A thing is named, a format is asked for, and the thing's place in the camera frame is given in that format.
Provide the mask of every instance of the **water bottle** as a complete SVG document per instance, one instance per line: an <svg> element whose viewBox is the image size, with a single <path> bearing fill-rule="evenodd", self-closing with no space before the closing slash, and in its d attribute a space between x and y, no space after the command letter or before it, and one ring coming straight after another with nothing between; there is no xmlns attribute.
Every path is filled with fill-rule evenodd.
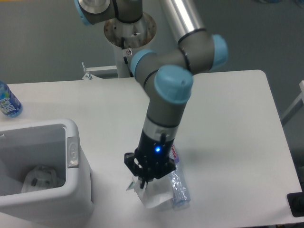
<svg viewBox="0 0 304 228"><path fill-rule="evenodd" d="M22 112L20 101L2 81L0 81L0 110L9 117L16 117Z"/></svg>

